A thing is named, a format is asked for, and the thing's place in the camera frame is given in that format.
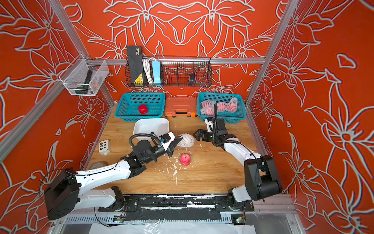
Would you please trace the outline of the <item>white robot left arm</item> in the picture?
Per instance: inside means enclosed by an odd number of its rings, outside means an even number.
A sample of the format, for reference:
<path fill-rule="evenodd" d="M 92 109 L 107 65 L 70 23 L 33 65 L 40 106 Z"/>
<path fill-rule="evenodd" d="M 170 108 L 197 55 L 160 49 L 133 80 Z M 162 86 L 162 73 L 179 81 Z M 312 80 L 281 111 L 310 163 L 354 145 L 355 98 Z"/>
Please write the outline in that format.
<path fill-rule="evenodd" d="M 121 209 L 125 199 L 118 187 L 106 190 L 98 190 L 98 187 L 138 176 L 146 170 L 148 163 L 157 162 L 163 155 L 173 156 L 175 148 L 183 140 L 172 132 L 161 136 L 142 134 L 152 141 L 143 139 L 133 144 L 132 140 L 138 136 L 135 134 L 129 138 L 132 151 L 114 164 L 77 172 L 73 168 L 61 169 L 43 191 L 48 219 L 56 220 L 86 208 L 97 207 L 104 211 Z"/>

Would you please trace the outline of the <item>white foam net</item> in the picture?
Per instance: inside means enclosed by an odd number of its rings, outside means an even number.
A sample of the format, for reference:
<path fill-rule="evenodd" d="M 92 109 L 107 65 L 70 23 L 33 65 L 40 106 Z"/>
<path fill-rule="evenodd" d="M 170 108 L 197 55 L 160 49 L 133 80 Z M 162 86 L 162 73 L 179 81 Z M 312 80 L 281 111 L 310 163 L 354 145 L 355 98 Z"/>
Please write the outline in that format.
<path fill-rule="evenodd" d="M 195 138 L 190 134 L 181 134 L 180 137 L 182 140 L 177 144 L 178 147 L 190 148 L 195 144 Z"/>
<path fill-rule="evenodd" d="M 161 136 L 169 132 L 168 123 L 147 123 L 142 126 L 142 133 L 151 134 L 154 132 L 157 136 Z"/>

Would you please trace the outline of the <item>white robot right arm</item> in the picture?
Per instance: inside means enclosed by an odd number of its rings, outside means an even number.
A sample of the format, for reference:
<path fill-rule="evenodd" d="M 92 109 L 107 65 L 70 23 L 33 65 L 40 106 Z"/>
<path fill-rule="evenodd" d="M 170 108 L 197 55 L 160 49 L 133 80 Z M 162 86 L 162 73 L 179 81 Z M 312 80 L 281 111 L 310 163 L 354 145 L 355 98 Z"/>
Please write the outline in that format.
<path fill-rule="evenodd" d="M 244 185 L 230 189 L 230 207 L 248 201 L 264 200 L 282 193 L 282 185 L 274 159 L 260 155 L 245 146 L 234 134 L 226 129 L 224 120 L 209 117 L 207 129 L 197 130 L 193 136 L 197 141 L 212 143 L 233 155 L 244 167 Z"/>

